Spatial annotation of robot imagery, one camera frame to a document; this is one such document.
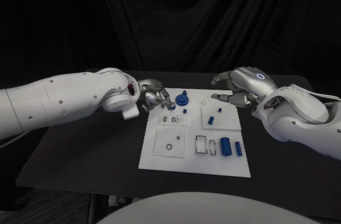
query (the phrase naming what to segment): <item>robotic arm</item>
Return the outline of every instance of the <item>robotic arm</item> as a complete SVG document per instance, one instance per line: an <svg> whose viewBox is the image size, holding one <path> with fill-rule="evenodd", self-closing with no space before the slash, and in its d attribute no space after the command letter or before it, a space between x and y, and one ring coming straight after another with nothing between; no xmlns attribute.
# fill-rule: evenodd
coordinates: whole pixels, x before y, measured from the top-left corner
<svg viewBox="0 0 341 224"><path fill-rule="evenodd" d="M0 90L0 140L33 129L88 117L98 107L122 111L122 118L138 116L158 104L174 109L174 102L152 79L136 81L115 68L90 73L57 75L24 86Z"/></svg>
<svg viewBox="0 0 341 224"><path fill-rule="evenodd" d="M321 154L341 160L341 99L312 93L295 84L277 88L272 78L252 67L240 67L218 74L213 80L226 80L233 95L211 97L237 107L257 106L252 115L262 120L272 137L309 146ZM312 95L336 100L322 103Z"/></svg>

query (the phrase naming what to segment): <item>white round object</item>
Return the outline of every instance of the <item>white round object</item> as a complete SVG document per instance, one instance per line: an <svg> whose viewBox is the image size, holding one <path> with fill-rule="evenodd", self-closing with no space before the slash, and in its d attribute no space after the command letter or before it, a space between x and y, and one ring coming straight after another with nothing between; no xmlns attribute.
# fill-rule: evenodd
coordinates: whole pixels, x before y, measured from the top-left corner
<svg viewBox="0 0 341 224"><path fill-rule="evenodd" d="M180 192L147 198L98 224L316 224L288 210L237 196Z"/></svg>

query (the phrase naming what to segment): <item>black backdrop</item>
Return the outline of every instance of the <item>black backdrop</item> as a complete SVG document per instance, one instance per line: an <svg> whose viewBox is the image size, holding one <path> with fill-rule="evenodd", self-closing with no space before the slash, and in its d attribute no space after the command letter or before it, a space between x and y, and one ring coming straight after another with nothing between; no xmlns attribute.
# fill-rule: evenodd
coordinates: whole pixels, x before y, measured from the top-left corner
<svg viewBox="0 0 341 224"><path fill-rule="evenodd" d="M0 88L88 68L218 73L252 65L341 96L338 2L0 0ZM3 202L41 134L0 149Z"/></svg>

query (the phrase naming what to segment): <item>white pegboard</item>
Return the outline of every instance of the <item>white pegboard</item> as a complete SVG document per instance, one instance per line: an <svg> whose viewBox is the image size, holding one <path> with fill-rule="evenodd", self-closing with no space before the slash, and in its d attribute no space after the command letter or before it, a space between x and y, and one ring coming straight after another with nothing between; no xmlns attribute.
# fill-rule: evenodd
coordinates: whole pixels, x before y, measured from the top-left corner
<svg viewBox="0 0 341 224"><path fill-rule="evenodd" d="M185 106L181 107L177 105L174 111L168 111L167 108L158 106L149 112L138 168L221 176L250 177L241 132L237 129L237 125L240 126L237 110L229 103L210 98L210 95L214 93L231 94L231 91L167 88L171 101L175 101L175 96L181 94L184 90L187 91L188 96L188 104ZM217 126L218 124L223 129L207 129L203 127L203 122L208 122L206 116L210 116L210 112L216 112L218 108L221 108L223 111L217 114L217 117L214 117L213 125ZM162 121L159 121L161 115L162 118L164 115L168 115L170 118L177 118L178 116L185 115L187 126L162 125ZM159 128L174 130L167 130L162 134L167 134L168 138L162 137L158 140L157 131ZM182 157L180 154L174 156L172 152L178 153L172 150L174 147L171 147L170 150L165 147L168 144L177 143L177 130L182 130L184 132ZM195 152L195 136L206 136L207 154L197 154ZM220 138L223 137L230 139L231 156L221 155ZM210 154L213 149L211 140L214 140L216 144L216 155ZM241 157L236 155L234 142L240 142ZM162 155L155 155L154 152L158 151L158 149L162 150Z"/></svg>

